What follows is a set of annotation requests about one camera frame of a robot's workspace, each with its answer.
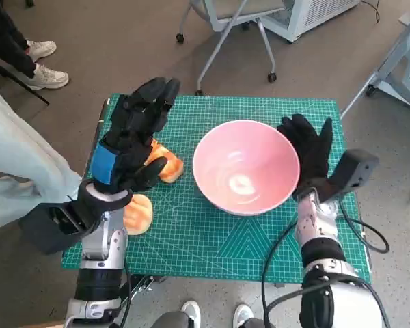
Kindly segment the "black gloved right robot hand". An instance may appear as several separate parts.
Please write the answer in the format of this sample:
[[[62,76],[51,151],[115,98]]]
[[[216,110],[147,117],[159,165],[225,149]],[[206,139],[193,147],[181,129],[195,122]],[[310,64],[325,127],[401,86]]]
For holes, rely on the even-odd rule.
[[[327,118],[319,133],[301,114],[283,117],[277,130],[283,134],[295,149],[300,166],[300,176],[294,200],[300,199],[310,189],[319,193],[328,189],[329,155],[333,141],[331,118]]]

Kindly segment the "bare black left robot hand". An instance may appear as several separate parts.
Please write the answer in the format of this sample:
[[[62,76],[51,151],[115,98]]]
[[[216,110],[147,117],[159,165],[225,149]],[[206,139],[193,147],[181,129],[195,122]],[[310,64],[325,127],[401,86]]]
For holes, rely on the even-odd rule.
[[[115,194],[146,191],[167,164],[159,156],[149,164],[154,134],[167,123],[180,89],[176,78],[155,77],[132,94],[121,95],[111,114],[111,127],[95,147],[90,170],[96,190]]]

